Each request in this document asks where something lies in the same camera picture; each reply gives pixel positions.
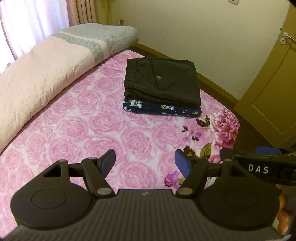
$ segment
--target baseboard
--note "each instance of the baseboard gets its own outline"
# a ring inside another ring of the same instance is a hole
[[[150,54],[153,54],[159,58],[168,58],[168,59],[173,59],[161,52],[158,52],[154,49],[151,49],[143,44],[140,43],[136,43],[134,44],[135,47],[142,49],[146,52],[149,52]],[[198,75],[198,79],[205,83],[206,85],[208,85],[209,87],[211,87],[212,89],[214,89],[215,91],[217,91],[219,94],[221,94],[222,96],[224,96],[225,98],[227,98],[230,102],[232,102],[233,104],[237,104],[239,101],[237,98],[235,98],[232,94],[230,94],[229,92],[227,92],[226,90],[224,90],[223,88],[221,88],[220,86],[218,86],[217,84],[215,84],[213,81],[209,80],[207,77],[203,76],[200,73],[197,73]]]

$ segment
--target black ribbed surface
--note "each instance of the black ribbed surface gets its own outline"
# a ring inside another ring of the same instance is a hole
[[[282,236],[272,227],[232,231],[207,220],[189,199],[171,190],[120,190],[98,200],[79,222],[59,230],[18,227],[4,241],[266,241]]]

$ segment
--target sheer white curtain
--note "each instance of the sheer white curtain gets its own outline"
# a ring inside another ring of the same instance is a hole
[[[0,0],[0,73],[47,36],[69,27],[66,0]]]

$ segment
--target bed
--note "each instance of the bed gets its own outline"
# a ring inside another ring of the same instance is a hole
[[[220,162],[222,147],[232,148],[237,118],[201,91],[202,115],[196,118],[137,115],[122,109],[126,62],[143,57],[124,50],[94,67],[35,115],[0,156],[0,237],[16,227],[12,195],[58,159],[81,162],[116,151],[106,180],[117,191],[171,188],[184,180],[174,151]],[[83,180],[72,182],[83,186]]]

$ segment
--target brown floor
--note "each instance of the brown floor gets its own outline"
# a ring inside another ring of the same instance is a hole
[[[130,47],[130,50],[146,57],[157,57],[135,46]],[[243,117],[233,110],[234,104],[232,102],[203,82],[200,82],[200,89],[223,104],[239,120],[240,128],[234,149],[254,153],[257,146],[272,147],[271,144],[257,130],[255,130],[254,127],[252,127]]]

